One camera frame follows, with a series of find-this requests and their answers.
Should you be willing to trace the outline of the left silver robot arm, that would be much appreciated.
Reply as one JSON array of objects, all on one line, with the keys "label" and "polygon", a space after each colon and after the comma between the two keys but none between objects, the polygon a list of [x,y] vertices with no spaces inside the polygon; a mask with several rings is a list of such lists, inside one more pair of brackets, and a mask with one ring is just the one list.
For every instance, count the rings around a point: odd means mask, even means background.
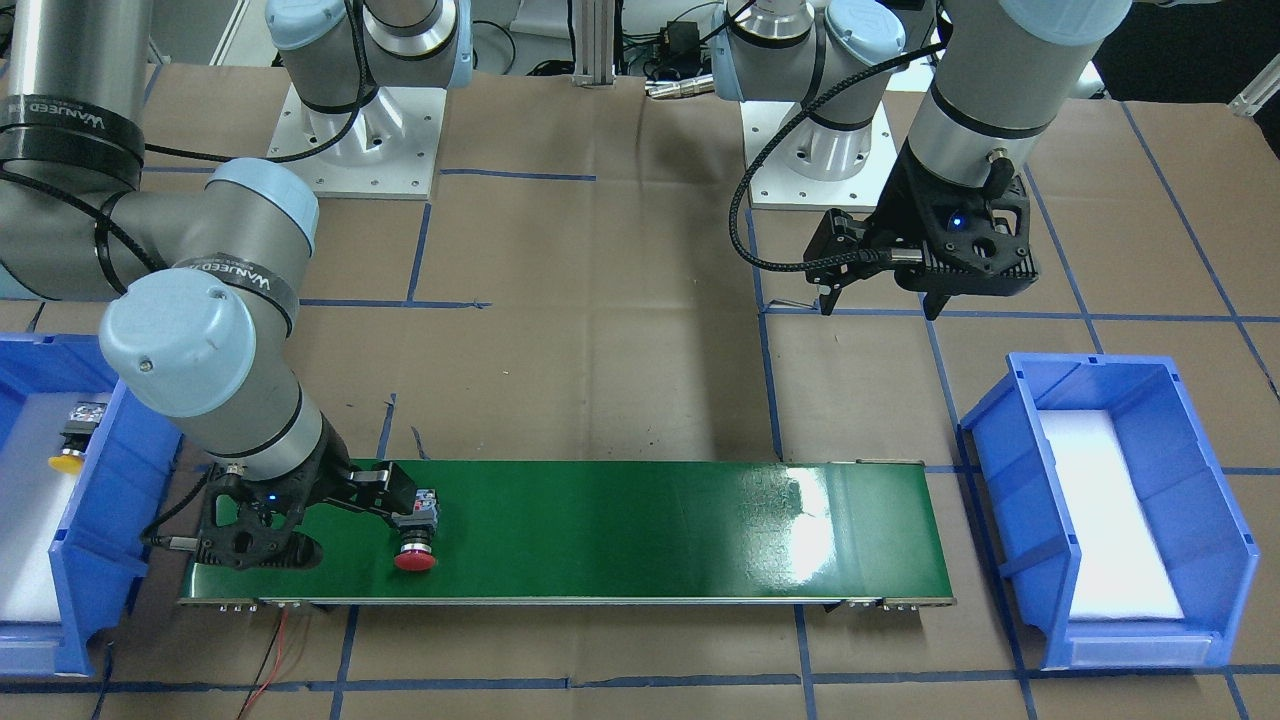
[{"label": "left silver robot arm", "polygon": [[[850,284],[891,272],[922,293],[936,319],[957,296],[1009,297],[1038,281],[1029,200],[1019,170],[1073,94],[1128,1],[924,1],[951,29],[910,44],[900,17],[878,1],[726,1],[709,38],[716,94],[788,102],[787,120],[748,164],[728,209],[728,237],[746,263],[803,273],[831,314]],[[937,55],[934,76],[870,215],[832,208],[803,259],[756,256],[739,232],[753,177],[773,154],[804,176],[823,168],[819,146],[863,145],[890,77]]]}]

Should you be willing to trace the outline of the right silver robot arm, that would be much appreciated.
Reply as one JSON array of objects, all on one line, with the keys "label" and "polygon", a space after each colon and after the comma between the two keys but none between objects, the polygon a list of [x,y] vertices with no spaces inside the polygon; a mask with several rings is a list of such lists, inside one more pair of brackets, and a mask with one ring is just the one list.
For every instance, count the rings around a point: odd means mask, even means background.
[{"label": "right silver robot arm", "polygon": [[317,199],[289,156],[212,156],[197,193],[140,188],[148,1],[18,1],[3,97],[3,297],[104,301],[99,346],[214,465],[192,537],[143,543],[224,568],[312,568],[306,510],[370,512],[397,564],[431,565],[435,520],[393,462],[352,464],[283,356]]}]

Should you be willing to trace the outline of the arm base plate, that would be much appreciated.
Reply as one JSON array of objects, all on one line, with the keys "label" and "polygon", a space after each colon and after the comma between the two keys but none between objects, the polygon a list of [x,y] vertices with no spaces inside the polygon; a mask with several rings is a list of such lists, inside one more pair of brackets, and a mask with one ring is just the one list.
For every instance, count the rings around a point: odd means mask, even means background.
[{"label": "arm base plate", "polygon": [[[320,199],[428,201],[445,118],[443,88],[383,87],[343,138],[316,155],[288,163]],[[289,87],[266,156],[319,147],[349,119],[321,114]]]},{"label": "arm base plate", "polygon": [[786,211],[873,211],[896,155],[883,105],[869,126],[851,132],[805,120],[753,176],[751,205]]}]

